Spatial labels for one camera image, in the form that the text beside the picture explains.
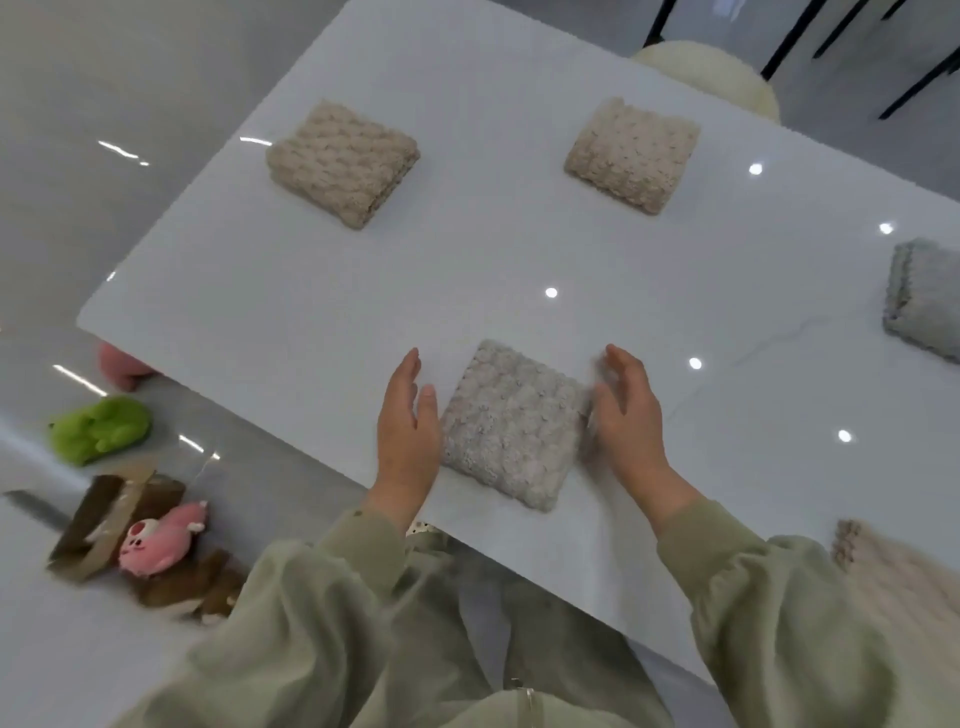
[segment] sleeve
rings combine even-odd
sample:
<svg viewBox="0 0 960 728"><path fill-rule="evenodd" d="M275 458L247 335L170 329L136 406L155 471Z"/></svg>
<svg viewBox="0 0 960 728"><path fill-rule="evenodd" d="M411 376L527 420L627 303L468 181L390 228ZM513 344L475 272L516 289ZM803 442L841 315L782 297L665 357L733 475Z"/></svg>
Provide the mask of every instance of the sleeve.
<svg viewBox="0 0 960 728"><path fill-rule="evenodd" d="M861 616L819 544L765 542L702 500L667 524L658 551L740 728L946 725L956 712Z"/></svg>
<svg viewBox="0 0 960 728"><path fill-rule="evenodd" d="M318 546L269 546L229 619L115 725L349 725L386 662L381 598L403 563L396 527L362 511L344 515Z"/></svg>

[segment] black chair leg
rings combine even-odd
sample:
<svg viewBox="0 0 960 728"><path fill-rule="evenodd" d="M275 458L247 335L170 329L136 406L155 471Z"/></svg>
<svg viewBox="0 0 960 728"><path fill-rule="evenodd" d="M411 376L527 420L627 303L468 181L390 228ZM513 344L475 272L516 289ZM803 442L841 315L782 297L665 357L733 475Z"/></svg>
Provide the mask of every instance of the black chair leg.
<svg viewBox="0 0 960 728"><path fill-rule="evenodd" d="M905 2L906 2L906 0L897 0L896 3L894 3L892 6L890 6L890 10L888 10L887 12L885 12L885 13L883 14L883 17L881 17L880 20L889 20L889 19L893 16L893 14L894 14L896 11L898 11L898 10L900 9L900 7L903 5L903 3L905 3Z"/></svg>
<svg viewBox="0 0 960 728"><path fill-rule="evenodd" d="M950 69L956 70L958 66L960 66L960 48L957 48L955 51L953 51L953 53L937 63L933 70L931 70L915 84L910 86L906 93L904 93L899 99L897 99L897 101L887 107L887 109L880 115L880 119L889 119L894 114L894 111L902 107L910 99L923 91L938 76L949 72Z"/></svg>
<svg viewBox="0 0 960 728"><path fill-rule="evenodd" d="M673 12L673 6L676 4L677 0L663 0L663 4L660 5L660 10L657 12L657 17L654 18L654 24L650 26L650 33L647 35L647 40L643 43L644 48L648 45L663 42L663 26L666 25L667 18L670 17L670 13Z"/></svg>
<svg viewBox="0 0 960 728"><path fill-rule="evenodd" d="M760 72L760 75L766 81L770 81L773 75L777 72L777 69L780 68L780 64L783 63L783 59L785 59L787 54L793 50L793 47L797 44L797 41L800 40L800 36L802 36L804 31L810 27L810 23L813 22L813 19L820 13L820 10L823 9L826 3L827 0L810 0L806 8L804 8L804 11L800 13L800 17L797 19L797 22L794 24L793 28L791 28L790 32L786 34L786 37L780 44L780 47L774 51L774 55L771 56L770 60L767 61L767 64L763 66L763 70Z"/></svg>
<svg viewBox="0 0 960 728"><path fill-rule="evenodd" d="M813 58L819 59L821 56L823 56L827 49L833 45L833 41L840 37L840 34L842 34L845 30L847 30L847 26L853 22L855 17L860 15L860 11L862 11L869 2L870 0L856 0L856 4L850 8L850 11L846 15L843 16L843 20L837 23L837 27L832 30L829 36L827 36L827 39L824 41L823 45L817 48L817 52L813 54Z"/></svg>

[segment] person's left hand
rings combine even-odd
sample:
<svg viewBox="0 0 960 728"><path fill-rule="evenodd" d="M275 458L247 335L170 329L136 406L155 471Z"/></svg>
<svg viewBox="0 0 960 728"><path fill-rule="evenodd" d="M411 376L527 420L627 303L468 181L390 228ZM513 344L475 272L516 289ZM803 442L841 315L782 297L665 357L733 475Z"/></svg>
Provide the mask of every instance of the person's left hand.
<svg viewBox="0 0 960 728"><path fill-rule="evenodd" d="M364 506L379 511L401 532L414 521L440 470L443 435L432 384L420 392L417 415L414 401L420 373L420 353L411 349L387 384L376 423L379 468Z"/></svg>

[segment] wrist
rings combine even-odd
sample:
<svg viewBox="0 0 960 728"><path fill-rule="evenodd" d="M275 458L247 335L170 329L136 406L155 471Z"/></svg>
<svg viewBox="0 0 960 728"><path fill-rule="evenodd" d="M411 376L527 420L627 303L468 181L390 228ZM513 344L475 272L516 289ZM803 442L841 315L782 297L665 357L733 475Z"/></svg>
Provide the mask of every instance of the wrist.
<svg viewBox="0 0 960 728"><path fill-rule="evenodd" d="M674 516L704 497L669 466L646 474L639 483L628 492L658 538Z"/></svg>
<svg viewBox="0 0 960 728"><path fill-rule="evenodd" d="M363 507L385 516L401 534L405 534L417 518L428 492L421 493L417 488L379 476L368 490Z"/></svg>
<svg viewBox="0 0 960 728"><path fill-rule="evenodd" d="M647 468L634 468L623 478L623 487L630 497L637 501L647 499L656 491L668 487L668 483L679 477L669 463L662 463Z"/></svg>

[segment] beige towel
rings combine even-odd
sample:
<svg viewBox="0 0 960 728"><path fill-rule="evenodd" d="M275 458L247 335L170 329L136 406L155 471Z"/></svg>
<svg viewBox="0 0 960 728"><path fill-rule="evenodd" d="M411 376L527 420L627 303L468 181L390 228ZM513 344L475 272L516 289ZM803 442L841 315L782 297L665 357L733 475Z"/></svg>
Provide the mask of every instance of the beige towel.
<svg viewBox="0 0 960 728"><path fill-rule="evenodd" d="M680 184L699 136L700 126L688 119L609 99L580 132L564 169L656 215Z"/></svg>
<svg viewBox="0 0 960 728"><path fill-rule="evenodd" d="M267 150L273 178L360 230L420 158L403 132L321 101L289 139Z"/></svg>
<svg viewBox="0 0 960 728"><path fill-rule="evenodd" d="M840 521L833 558L893 647L960 689L960 574L860 521Z"/></svg>

